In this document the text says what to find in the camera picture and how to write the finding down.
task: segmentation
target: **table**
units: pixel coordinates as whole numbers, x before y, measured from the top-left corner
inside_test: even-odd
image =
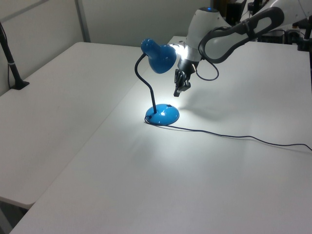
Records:
[[[175,126],[312,144],[309,54],[296,46],[249,42],[179,98],[175,66],[142,74],[180,110]],[[198,72],[215,75],[204,61]],[[150,106],[138,81],[11,233],[310,232],[311,152],[150,126]]]
[[[77,43],[0,97],[1,201],[29,209],[38,200],[137,81],[141,53]]]

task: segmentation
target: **lamp shade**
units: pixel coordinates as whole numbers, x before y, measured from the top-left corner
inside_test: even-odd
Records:
[[[176,62],[176,51],[169,45],[158,45],[152,39],[145,39],[141,49],[148,56],[150,66],[156,73],[167,72]]]

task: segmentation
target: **lamp base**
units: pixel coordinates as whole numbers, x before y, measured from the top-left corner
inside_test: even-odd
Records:
[[[176,107],[168,104],[156,105],[157,113],[154,114],[154,109],[151,107],[147,110],[146,120],[152,125],[169,125],[176,122],[180,116]]]

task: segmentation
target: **blue desk lamp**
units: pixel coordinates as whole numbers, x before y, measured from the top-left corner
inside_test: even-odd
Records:
[[[155,104],[154,92],[150,84],[144,80],[137,72],[139,63],[145,56],[148,56],[149,64],[152,70],[158,74],[165,73],[176,62],[176,51],[169,45],[157,45],[152,39],[145,39],[141,44],[143,55],[138,59],[135,65],[137,77],[146,84],[151,91],[153,106],[147,110],[145,119],[153,125],[169,125],[177,121],[179,111],[176,107],[169,104]]]

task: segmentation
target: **wall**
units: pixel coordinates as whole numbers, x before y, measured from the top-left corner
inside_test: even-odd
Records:
[[[91,42],[140,46],[186,36],[195,11],[210,0],[80,0]]]
[[[2,25],[22,79],[83,41],[75,0],[48,0]],[[0,47],[0,95],[7,90],[7,61]]]

